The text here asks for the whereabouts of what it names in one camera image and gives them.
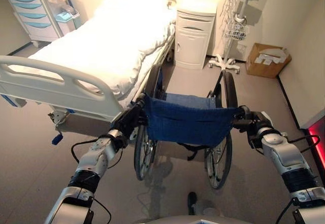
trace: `blue wheelchair seat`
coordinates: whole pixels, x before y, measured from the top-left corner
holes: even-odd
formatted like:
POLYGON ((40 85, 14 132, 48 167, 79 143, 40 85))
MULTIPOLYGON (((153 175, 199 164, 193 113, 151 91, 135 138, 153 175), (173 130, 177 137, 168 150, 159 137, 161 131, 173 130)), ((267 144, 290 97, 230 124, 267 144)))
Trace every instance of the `blue wheelchair seat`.
POLYGON ((165 93, 145 96, 149 139, 215 147, 232 129, 238 108, 216 108, 215 98, 165 93))

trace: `cardboard box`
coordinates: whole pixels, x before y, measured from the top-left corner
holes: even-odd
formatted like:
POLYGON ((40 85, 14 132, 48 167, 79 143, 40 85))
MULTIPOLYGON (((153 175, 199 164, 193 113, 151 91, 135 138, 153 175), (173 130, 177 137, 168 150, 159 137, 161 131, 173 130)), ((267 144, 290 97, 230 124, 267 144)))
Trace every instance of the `cardboard box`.
POLYGON ((246 62, 246 71, 250 75, 275 78, 290 61, 291 56, 282 47, 255 43, 246 62), (277 52, 273 53, 282 52, 285 56, 270 54, 272 52, 264 54, 266 49, 274 49, 277 52))

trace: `bed headboard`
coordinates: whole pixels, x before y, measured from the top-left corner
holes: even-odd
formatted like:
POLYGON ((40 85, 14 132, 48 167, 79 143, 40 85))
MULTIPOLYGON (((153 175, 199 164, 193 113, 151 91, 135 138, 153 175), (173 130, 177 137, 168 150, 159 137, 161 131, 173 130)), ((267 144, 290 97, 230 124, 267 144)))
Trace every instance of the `bed headboard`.
POLYGON ((0 94, 93 113, 109 121, 123 110, 109 86, 102 80, 59 65, 16 56, 0 55, 0 94), (18 73, 10 65, 49 71, 62 79, 18 73), (101 93, 88 90, 80 81, 95 85, 101 93))

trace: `mattress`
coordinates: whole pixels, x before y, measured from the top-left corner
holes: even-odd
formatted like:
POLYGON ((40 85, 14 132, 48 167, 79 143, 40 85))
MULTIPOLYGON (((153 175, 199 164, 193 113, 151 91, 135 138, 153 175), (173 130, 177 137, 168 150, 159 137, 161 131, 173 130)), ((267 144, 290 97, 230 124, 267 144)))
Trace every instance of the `mattress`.
POLYGON ((163 52, 165 49, 167 49, 169 42, 173 39, 174 33, 175 33, 175 26, 171 28, 172 33, 168 37, 168 41, 161 47, 158 47, 152 54, 147 55, 145 59, 142 62, 142 66, 138 75, 138 79, 136 83, 131 87, 130 91, 126 93, 124 96, 118 98, 119 104, 124 108, 128 108, 130 105, 132 99, 134 98, 135 94, 139 90, 141 83, 143 82, 144 78, 152 68, 154 64, 156 64, 157 58, 160 55, 161 52, 163 52))
MULTIPOLYGON (((96 76, 126 104, 148 73, 155 55, 175 32, 176 10, 169 9, 167 3, 168 0, 104 0, 94 17, 78 30, 29 58, 96 76)), ((11 68, 60 79, 43 70, 11 68)), ((84 86, 98 91, 94 85, 84 86)))

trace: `baseboard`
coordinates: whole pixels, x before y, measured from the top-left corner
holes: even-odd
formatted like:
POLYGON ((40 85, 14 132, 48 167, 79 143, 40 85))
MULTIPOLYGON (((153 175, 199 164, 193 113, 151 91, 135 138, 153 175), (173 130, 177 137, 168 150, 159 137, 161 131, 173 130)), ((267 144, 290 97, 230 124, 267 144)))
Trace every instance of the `baseboard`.
MULTIPOLYGON (((216 56, 214 56, 214 55, 207 55, 207 57, 208 57, 208 58, 216 58, 216 56)), ((237 60, 237 59, 236 59, 236 62, 239 62, 239 63, 246 63, 246 61, 244 61, 244 60, 237 60)))
MULTIPOLYGON (((276 78, 277 78, 277 80, 278 80, 278 82, 279 82, 279 84, 280 84, 280 87, 281 87, 282 93, 283 93, 283 95, 284 95, 284 97, 285 97, 285 100, 286 100, 288 106, 289 106, 289 109, 290 109, 291 115, 292 115, 292 117, 293 117, 293 119, 294 119, 294 121, 295 121, 295 125, 296 125, 296 127, 297 127, 299 130, 301 130, 301 131, 304 133, 305 136, 310 135, 310 133, 309 133, 309 131, 308 131, 307 129, 301 129, 301 128, 300 128, 299 123, 298 123, 298 120, 297 120, 296 115, 295 115, 295 112, 294 112, 294 110, 293 110, 293 108, 292 108, 292 106, 291 106, 290 100, 289 100, 289 98, 288 98, 288 95, 287 95, 286 92, 285 92, 285 89, 284 89, 284 87, 283 87, 283 84, 282 84, 282 82, 281 82, 281 79, 280 79, 279 75, 277 75, 276 78)), ((309 146, 311 146, 311 145, 314 144, 314 142, 312 141, 311 138, 307 138, 306 140, 307 140, 309 146)), ((312 155, 313 155, 313 157, 314 157, 314 160, 315 160, 315 163, 316 163, 316 165, 317 165, 317 168, 318 168, 318 172, 319 172, 319 175, 320 175, 321 181, 323 182, 323 185, 325 185, 325 169, 322 167, 322 162, 320 161, 320 158, 319 158, 319 156, 318 156, 317 150, 316 150, 315 148, 312 148, 312 149, 311 149, 311 153, 312 153, 312 155)))
POLYGON ((16 54, 17 52, 21 51, 22 49, 26 48, 27 46, 31 45, 32 42, 28 42, 27 44, 21 46, 20 48, 18 48, 17 50, 14 50, 13 52, 10 52, 8 55, 14 55, 16 54))
POLYGON ((280 87, 281 87, 282 93, 283 93, 283 95, 284 95, 284 97, 285 97, 285 100, 286 100, 288 106, 289 106, 289 109, 290 109, 291 115, 292 115, 292 117, 293 117, 293 119, 294 119, 294 121, 295 121, 295 125, 296 125, 296 127, 297 127, 298 129, 300 129, 300 126, 299 126, 298 120, 297 120, 297 118, 296 118, 295 112, 294 112, 294 110, 293 110, 293 107, 291 106, 290 100, 289 100, 289 98, 288 98, 288 95, 287 95, 286 92, 285 92, 285 89, 284 89, 284 87, 283 87, 283 84, 282 84, 282 82, 281 82, 281 79, 280 79, 279 75, 276 76, 276 79, 278 80, 278 82, 279 82, 279 84, 280 84, 280 87))

